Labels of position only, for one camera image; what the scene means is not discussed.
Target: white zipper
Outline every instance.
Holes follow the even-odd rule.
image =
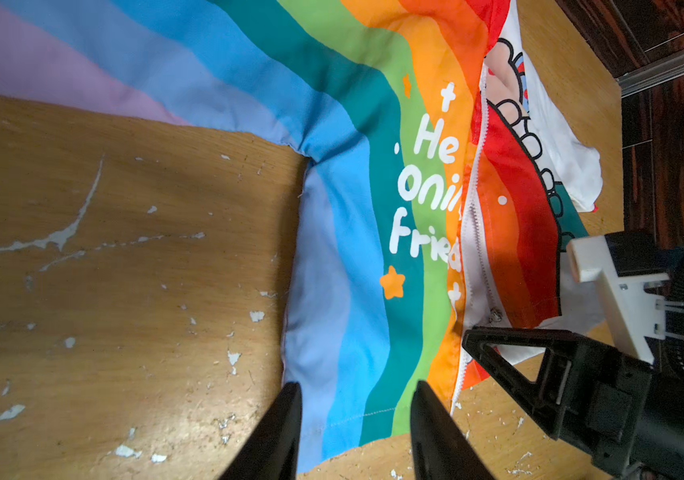
[[[501,303],[497,302],[497,292],[489,274],[489,256],[485,248],[485,235],[483,230],[483,216],[478,197],[478,169],[486,135],[489,133],[489,105],[486,101],[486,78],[489,68],[483,64],[479,90],[481,94],[481,131],[478,139],[478,148],[475,151],[475,159],[472,162],[470,181],[465,197],[465,206],[462,211],[462,243],[459,245],[462,256],[462,268],[465,272],[465,316],[462,320],[462,333],[481,322],[493,312],[505,317]],[[475,248],[465,248],[473,244]],[[454,395],[451,402],[451,412],[459,399],[462,387],[465,383],[465,372],[472,358],[460,346],[459,371],[457,372]]]

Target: metal strip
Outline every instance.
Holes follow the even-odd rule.
[[[622,97],[636,94],[684,75],[684,50],[617,79]]]

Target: white sleeve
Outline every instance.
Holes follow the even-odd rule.
[[[563,182],[577,211],[590,212],[603,187],[600,154],[582,145],[563,114],[552,103],[529,55],[523,52],[526,87],[529,91],[530,129],[549,153],[556,173]]]

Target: green stripe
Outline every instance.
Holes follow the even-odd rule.
[[[399,273],[406,275],[406,282],[403,285],[403,299],[385,302],[391,335],[388,364],[392,361],[393,367],[398,368],[391,367],[388,385],[377,385],[378,393],[369,397],[366,408],[377,408],[375,404],[393,408],[403,392],[403,386],[411,377],[417,356],[422,350],[424,284],[422,260],[419,257],[413,259],[409,255],[409,249],[404,247],[404,240],[397,255],[389,252],[393,216],[399,206],[405,206],[409,211],[403,224],[415,227],[413,212],[400,198],[397,190],[398,176],[403,169],[401,156],[393,152],[400,131],[398,98],[380,72],[352,63],[318,43],[276,2],[219,0],[216,4],[230,15],[251,42],[265,54],[286,65],[310,87],[326,92],[340,102],[356,129],[369,140],[371,194],[384,254],[383,273],[393,265]],[[367,428],[367,431],[373,431],[376,438],[381,438],[387,436],[391,428],[392,419],[386,425],[375,425]]]
[[[305,31],[316,40],[341,53],[349,60],[368,65],[385,75],[392,91],[397,94],[401,106],[400,143],[402,144],[403,161],[405,164],[415,164],[419,167],[423,173],[423,179],[433,174],[440,174],[445,180],[443,163],[438,158],[427,159],[426,145],[423,146],[420,155],[414,155],[413,152],[419,122],[426,112],[426,108],[415,81],[410,98],[405,96],[403,77],[408,74],[410,78],[416,79],[412,63],[413,55],[405,38],[390,30],[367,28],[359,23],[340,2],[325,2],[322,7],[319,7],[315,2],[309,0],[279,1]],[[427,93],[439,95],[438,91]],[[376,167],[378,169],[392,169],[393,165],[391,163],[387,165],[377,164]],[[397,175],[400,174],[403,165],[400,164],[396,167],[395,174]],[[382,186],[378,180],[379,177],[375,177],[374,171],[372,168],[372,190]],[[397,197],[396,201],[403,203],[400,197]],[[429,233],[429,226],[433,226],[439,238],[445,235],[445,212],[443,210],[431,210],[429,201],[425,204],[419,204],[416,200],[412,202],[412,208],[415,224],[421,233]],[[386,235],[383,237],[385,240],[383,242],[384,250],[387,249],[386,241],[389,239],[389,229]],[[409,238],[401,240],[399,254],[408,250],[409,247]],[[446,293],[448,267],[442,260],[434,261],[429,256],[423,256],[423,267],[425,272],[424,309],[421,312],[411,312],[408,319],[409,322],[414,321],[416,315],[423,314],[421,355],[420,351],[410,347],[407,339],[401,338],[404,337],[404,334],[411,334],[411,332],[401,330],[403,319],[389,317],[391,351],[382,377],[369,395],[366,413],[386,410],[393,408],[394,405],[396,408],[392,417],[388,413],[368,416],[364,419],[360,439],[361,445],[382,438],[385,428],[392,429],[393,435],[409,431],[409,412],[416,382],[428,376],[429,368],[443,341],[451,315],[450,303]],[[413,372],[407,372],[405,368],[413,365],[416,356],[419,356],[416,368]],[[410,378],[404,385],[404,375],[407,373],[410,374]]]

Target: purple stripe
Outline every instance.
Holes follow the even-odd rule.
[[[188,123],[67,44],[0,6],[0,94],[106,114]]]

